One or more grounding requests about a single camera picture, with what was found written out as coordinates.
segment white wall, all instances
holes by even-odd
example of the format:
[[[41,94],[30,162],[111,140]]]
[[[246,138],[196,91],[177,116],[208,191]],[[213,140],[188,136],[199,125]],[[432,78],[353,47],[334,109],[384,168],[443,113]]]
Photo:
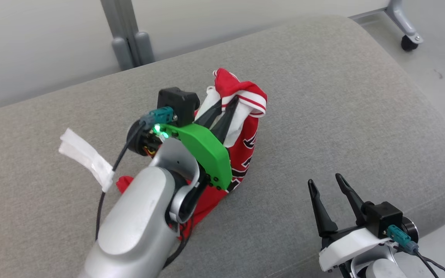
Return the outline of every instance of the white wall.
[[[118,72],[99,0],[0,0],[0,106]]]
[[[157,60],[263,30],[304,14],[353,16],[389,0],[132,0]]]

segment floor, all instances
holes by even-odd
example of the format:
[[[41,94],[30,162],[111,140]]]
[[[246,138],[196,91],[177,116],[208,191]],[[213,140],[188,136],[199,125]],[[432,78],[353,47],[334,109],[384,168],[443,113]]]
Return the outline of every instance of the floor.
[[[403,7],[425,40],[411,53],[399,46],[403,33],[385,13],[356,21],[401,65],[445,117],[445,1],[406,0]],[[445,266],[445,226],[420,240],[420,252]],[[397,260],[407,277],[431,277],[418,258],[400,254]],[[436,272],[445,277],[443,271]]]

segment white tape on cable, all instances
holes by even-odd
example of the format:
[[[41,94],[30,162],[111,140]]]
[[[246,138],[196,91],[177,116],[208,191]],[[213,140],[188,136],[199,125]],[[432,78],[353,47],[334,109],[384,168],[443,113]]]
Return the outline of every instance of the white tape on cable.
[[[87,141],[71,129],[60,137],[59,153],[85,166],[99,182],[103,192],[107,192],[113,184],[113,166],[109,164]]]

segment green led light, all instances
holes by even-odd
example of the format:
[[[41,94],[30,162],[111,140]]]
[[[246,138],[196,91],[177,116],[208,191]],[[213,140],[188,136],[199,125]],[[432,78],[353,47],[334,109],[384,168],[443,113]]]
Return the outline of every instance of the green led light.
[[[154,125],[154,132],[157,134],[161,132],[161,126],[160,125]]]

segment caster wheel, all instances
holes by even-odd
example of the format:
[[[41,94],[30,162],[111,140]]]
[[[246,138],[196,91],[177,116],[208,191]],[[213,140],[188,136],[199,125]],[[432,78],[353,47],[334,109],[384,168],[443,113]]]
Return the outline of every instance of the caster wheel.
[[[401,39],[401,48],[404,51],[410,52],[412,50],[415,50],[417,47],[418,44],[412,42],[407,35],[404,35],[404,37]]]

